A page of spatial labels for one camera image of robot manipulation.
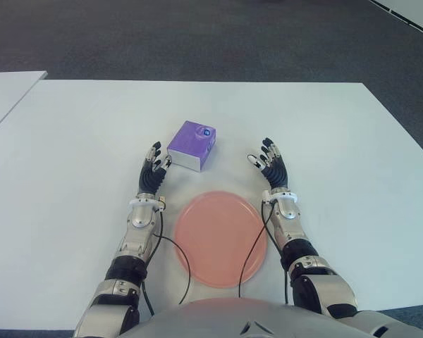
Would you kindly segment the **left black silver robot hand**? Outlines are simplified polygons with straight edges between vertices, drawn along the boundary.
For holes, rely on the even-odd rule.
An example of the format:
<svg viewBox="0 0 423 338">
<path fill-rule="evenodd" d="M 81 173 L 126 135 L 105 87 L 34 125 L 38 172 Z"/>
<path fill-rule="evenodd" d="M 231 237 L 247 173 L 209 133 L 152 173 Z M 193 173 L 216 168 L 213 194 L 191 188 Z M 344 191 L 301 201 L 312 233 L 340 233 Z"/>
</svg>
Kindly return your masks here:
<svg viewBox="0 0 423 338">
<path fill-rule="evenodd" d="M 158 192 L 166 177 L 166 172 L 172 164 L 170 155 L 165 155 L 162 159 L 159 159 L 160 154 L 161 142 L 156 142 L 151 146 L 143 161 L 138 183 L 138 194 L 155 195 Z"/>
</svg>

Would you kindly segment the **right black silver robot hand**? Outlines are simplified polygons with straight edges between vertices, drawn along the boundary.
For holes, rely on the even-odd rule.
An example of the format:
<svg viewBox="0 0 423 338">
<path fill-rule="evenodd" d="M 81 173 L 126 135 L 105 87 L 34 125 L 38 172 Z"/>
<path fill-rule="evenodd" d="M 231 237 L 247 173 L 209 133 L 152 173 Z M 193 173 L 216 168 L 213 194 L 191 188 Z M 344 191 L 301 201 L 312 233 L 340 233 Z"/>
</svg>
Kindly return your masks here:
<svg viewBox="0 0 423 338">
<path fill-rule="evenodd" d="M 248 154 L 248 161 L 263 174 L 271 189 L 288 189 L 288 172 L 278 147 L 266 137 L 261 150 L 259 156 Z"/>
</svg>

